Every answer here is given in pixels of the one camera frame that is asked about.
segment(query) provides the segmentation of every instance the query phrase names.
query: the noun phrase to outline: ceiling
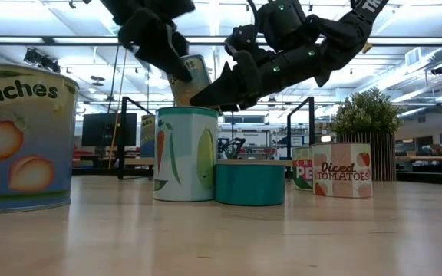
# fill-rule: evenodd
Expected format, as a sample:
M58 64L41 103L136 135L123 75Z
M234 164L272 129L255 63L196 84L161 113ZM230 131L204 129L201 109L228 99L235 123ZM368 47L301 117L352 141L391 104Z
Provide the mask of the ceiling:
M247 11L244 0L194 2L196 3L194 12L175 19L179 31L185 36L227 36L231 34L233 27L253 21L252 12ZM255 1L258 6L264 2ZM339 19L350 11L348 0L304 0L300 3L307 15L313 13L328 19ZM88 5L74 1L74 4L75 9L72 9L66 0L0 1L0 36L84 37L111 36L117 32L118 27L100 1L93 0ZM442 0L390 0L375 22L372 35L442 37ZM140 101L151 110L167 106L173 100L165 75L153 68L148 80L147 70L123 48L118 50L114 46L37 46L36 48L44 54L59 59L62 74L74 78L80 84L80 100L102 101L112 90L115 99L118 99L118 94L121 93ZM387 85L380 83L380 88L387 89L393 98L397 98L442 80L442 75L426 77L424 68L416 68L412 72L409 72L410 69L403 71L401 64L405 62L404 55L413 49L413 47L374 47L367 54L358 54L340 71L332 73L330 81L324 87L318 88L315 81L309 79L277 94L276 100L301 101L303 97L314 96L317 102L334 103L351 92L364 90L366 87L376 85L378 81L383 82L386 76L393 81L388 81ZM423 55L437 49L424 48ZM0 45L0 61L23 64L26 50L27 47L23 45ZM204 56L212 80L219 76L225 62L234 64L221 46L191 46L190 53ZM117 69L114 76L116 60ZM390 77L390 72L399 67L402 67L402 73ZM104 86L93 86L91 75L104 77ZM435 97L442 95L441 89L437 88L434 95L427 91L403 102L434 100ZM284 113L282 108L284 105L278 105L277 110L271 111L272 116L280 117L281 113ZM87 112L102 110L98 105L87 108ZM266 114L267 110L267 105L258 105L247 113ZM328 107L322 105L318 114L326 115L328 113L326 111L329 111Z

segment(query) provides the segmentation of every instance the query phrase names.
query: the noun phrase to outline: can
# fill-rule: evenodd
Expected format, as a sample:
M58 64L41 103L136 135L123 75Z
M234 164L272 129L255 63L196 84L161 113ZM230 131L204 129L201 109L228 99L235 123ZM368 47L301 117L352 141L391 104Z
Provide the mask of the can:
M292 149L292 183L298 190L313 190L312 149Z
M60 74L0 64L0 212L71 201L78 91Z
M317 196L373 196L371 147L367 143L325 143L312 146L313 192Z
M154 115L141 116L140 156L154 157Z
M218 114L203 107L166 107L157 111L154 191L159 200L214 199Z
M189 107L190 99L197 95L201 90L211 84L209 72L207 70L204 57L200 54L181 57L180 60L185 64L192 76L192 81L186 83L178 80L173 75L168 74L167 78L170 82L170 88L173 93L175 105L178 107ZM219 107L208 107L218 110Z

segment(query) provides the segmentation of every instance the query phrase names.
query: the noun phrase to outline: carrot illustration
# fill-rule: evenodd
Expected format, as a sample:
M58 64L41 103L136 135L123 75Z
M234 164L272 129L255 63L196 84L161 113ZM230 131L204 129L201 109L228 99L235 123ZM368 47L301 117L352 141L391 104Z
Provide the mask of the carrot illustration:
M180 182L180 177L178 176L178 170L176 168L175 150L173 148L173 127L169 123L167 123L167 129L172 131L170 133L169 143L170 143L170 156L171 156L171 162L172 162L173 175L175 176L175 179L177 180L177 182L180 185L182 185L182 183Z
M163 146L165 144L165 133L161 130L161 126L164 124L162 120L158 123L158 128L160 131L158 131L157 134L157 160L158 160L158 172L160 171L161 167L161 156L163 155Z

